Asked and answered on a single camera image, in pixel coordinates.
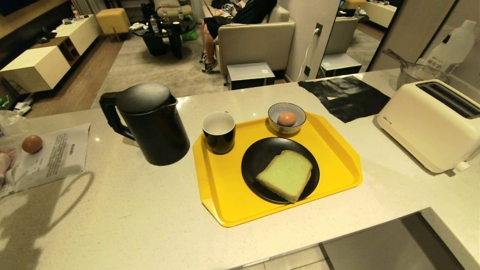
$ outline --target egg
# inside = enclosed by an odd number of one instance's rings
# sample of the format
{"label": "egg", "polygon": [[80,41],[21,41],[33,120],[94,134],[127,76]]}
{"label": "egg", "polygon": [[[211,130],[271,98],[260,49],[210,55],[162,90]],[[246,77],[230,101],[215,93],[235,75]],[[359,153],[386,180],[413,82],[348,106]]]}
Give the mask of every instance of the egg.
{"label": "egg", "polygon": [[297,121],[297,116],[291,112],[284,112],[280,114],[277,120],[277,122],[280,125],[284,125],[284,126],[293,126],[296,121]]}
{"label": "egg", "polygon": [[22,143],[22,149],[29,154],[37,153],[42,147],[43,140],[37,135],[28,136]]}

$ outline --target plastic bottle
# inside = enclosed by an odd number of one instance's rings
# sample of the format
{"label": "plastic bottle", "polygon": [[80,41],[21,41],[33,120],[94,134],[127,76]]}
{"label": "plastic bottle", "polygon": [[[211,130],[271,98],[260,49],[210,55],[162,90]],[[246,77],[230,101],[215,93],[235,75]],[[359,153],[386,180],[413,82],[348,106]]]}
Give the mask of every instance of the plastic bottle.
{"label": "plastic bottle", "polygon": [[452,71],[467,57],[475,43],[473,28],[477,22],[466,20],[455,28],[432,52],[419,63],[438,69],[445,74]]}
{"label": "plastic bottle", "polygon": [[165,5],[162,6],[162,10],[163,10],[163,21],[168,23],[170,20],[168,18],[167,11],[165,10]]}
{"label": "plastic bottle", "polygon": [[180,19],[180,20],[183,20],[183,11],[181,10],[181,7],[178,7],[178,8],[177,8],[177,12],[178,12],[178,14],[179,14],[179,19]]}
{"label": "plastic bottle", "polygon": [[153,16],[150,16],[150,24],[155,33],[158,33],[158,25],[156,24],[156,19]]}
{"label": "plastic bottle", "polygon": [[70,5],[70,7],[72,8],[72,13],[75,16],[75,20],[80,21],[80,14],[78,13],[77,9],[73,5]]}
{"label": "plastic bottle", "polygon": [[353,16],[358,18],[360,16],[360,10],[361,10],[361,7],[358,6],[357,9],[355,10],[355,13],[353,14]]}

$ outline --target coffee table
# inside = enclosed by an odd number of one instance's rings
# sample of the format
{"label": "coffee table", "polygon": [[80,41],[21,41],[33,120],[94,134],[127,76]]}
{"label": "coffee table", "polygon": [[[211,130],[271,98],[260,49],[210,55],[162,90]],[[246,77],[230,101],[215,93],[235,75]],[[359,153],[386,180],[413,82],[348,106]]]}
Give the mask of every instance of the coffee table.
{"label": "coffee table", "polygon": [[[139,36],[144,39],[145,45],[147,45],[148,50],[152,55],[164,55],[170,50],[173,55],[178,59],[182,59],[181,54],[181,37],[180,35],[190,32],[192,29],[195,29],[196,23],[193,20],[189,21],[180,21],[180,28],[173,27],[172,23],[157,22],[159,32],[155,33],[149,29],[138,29],[130,31],[132,34]],[[170,42],[170,48],[168,45],[163,43],[163,39],[168,37]]]}

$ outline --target striped bowl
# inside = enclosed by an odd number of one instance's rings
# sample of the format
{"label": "striped bowl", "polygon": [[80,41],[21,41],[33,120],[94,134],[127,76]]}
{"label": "striped bowl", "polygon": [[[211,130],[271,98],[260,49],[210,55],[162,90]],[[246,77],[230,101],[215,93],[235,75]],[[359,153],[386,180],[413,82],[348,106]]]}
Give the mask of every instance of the striped bowl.
{"label": "striped bowl", "polygon": [[[285,112],[291,112],[297,117],[297,121],[292,126],[284,126],[277,123],[278,117]],[[305,123],[305,120],[307,120],[305,111],[292,103],[277,103],[268,109],[268,122],[270,123],[270,126],[272,126],[272,128],[279,133],[291,134],[297,132],[301,129],[301,126],[303,123]]]}

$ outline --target wooden floor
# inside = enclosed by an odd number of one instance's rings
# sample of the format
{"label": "wooden floor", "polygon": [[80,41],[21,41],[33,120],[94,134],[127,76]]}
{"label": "wooden floor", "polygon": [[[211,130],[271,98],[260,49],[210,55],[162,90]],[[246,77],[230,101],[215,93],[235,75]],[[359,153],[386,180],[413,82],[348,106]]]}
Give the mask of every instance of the wooden floor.
{"label": "wooden floor", "polygon": [[382,40],[382,38],[384,37],[384,33],[382,31],[368,24],[358,24],[357,29],[377,40]]}
{"label": "wooden floor", "polygon": [[123,41],[99,37],[50,91],[34,93],[26,118],[88,110],[115,61]]}

